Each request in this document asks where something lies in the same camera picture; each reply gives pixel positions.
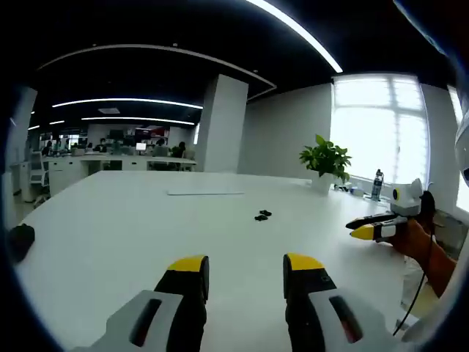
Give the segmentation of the person's right hand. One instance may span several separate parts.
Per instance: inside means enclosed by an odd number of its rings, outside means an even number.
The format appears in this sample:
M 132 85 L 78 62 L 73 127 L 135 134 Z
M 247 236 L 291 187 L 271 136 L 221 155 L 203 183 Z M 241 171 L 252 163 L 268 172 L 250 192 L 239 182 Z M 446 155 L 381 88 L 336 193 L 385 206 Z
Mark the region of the person's right hand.
M 432 240 L 415 219 L 408 219 L 405 224 L 396 225 L 395 235 L 387 242 L 398 253 L 421 262 L 427 258 Z

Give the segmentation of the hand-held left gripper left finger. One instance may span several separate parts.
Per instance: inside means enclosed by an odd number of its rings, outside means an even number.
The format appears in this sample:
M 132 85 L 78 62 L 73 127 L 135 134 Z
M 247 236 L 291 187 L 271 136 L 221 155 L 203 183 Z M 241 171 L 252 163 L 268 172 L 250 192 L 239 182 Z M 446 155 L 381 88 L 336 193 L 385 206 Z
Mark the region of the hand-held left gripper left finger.
M 96 342 L 74 351 L 199 351 L 207 322 L 207 255 L 173 262 L 154 290 L 143 290 L 106 321 Z

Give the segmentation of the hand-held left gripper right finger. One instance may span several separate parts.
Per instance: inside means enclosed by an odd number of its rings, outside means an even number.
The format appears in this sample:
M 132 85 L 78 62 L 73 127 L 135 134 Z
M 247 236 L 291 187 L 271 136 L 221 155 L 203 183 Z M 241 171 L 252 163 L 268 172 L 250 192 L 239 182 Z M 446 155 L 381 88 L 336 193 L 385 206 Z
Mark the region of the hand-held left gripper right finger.
M 293 351 L 405 351 L 384 315 L 338 288 L 324 265 L 302 254 L 283 257 L 285 320 Z

